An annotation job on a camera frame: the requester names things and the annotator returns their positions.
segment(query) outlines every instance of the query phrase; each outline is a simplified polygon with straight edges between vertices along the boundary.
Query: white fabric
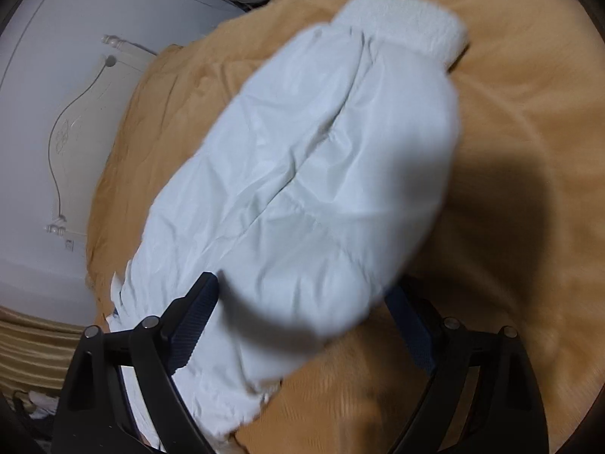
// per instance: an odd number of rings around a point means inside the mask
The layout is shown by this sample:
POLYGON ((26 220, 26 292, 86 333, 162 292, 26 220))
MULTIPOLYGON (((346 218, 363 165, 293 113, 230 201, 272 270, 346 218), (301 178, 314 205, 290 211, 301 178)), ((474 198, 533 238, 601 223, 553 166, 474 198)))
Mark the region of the white fabric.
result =
POLYGON ((219 276, 221 300, 174 375, 205 434, 253 420, 283 376, 368 315, 427 235, 459 133, 446 65, 465 36, 428 2, 352 0, 256 71, 158 194, 108 322, 134 327, 202 272, 219 276), (360 1, 389 11, 352 19, 360 1), (451 40, 435 41, 440 27, 451 40))

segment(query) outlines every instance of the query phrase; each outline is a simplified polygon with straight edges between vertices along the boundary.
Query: bed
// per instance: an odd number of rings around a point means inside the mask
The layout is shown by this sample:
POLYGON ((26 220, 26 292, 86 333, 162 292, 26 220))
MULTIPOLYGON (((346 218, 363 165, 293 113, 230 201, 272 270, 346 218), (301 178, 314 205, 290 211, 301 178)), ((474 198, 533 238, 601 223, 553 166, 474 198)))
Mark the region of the bed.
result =
MULTIPOLYGON (((149 65, 88 221, 99 320, 113 312, 111 278, 123 276, 158 191, 246 78, 346 1, 274 0, 149 65)), ((425 280, 441 314, 474 329, 520 329, 551 450, 579 452, 574 442, 582 440, 566 441, 605 382, 605 46, 576 0, 435 1, 470 30, 471 46, 452 72, 465 133, 444 212, 408 270, 425 280)), ((598 24, 598 7, 591 13, 598 24)), ((237 441, 250 454, 386 452, 426 380, 379 308, 287 378, 237 441)))

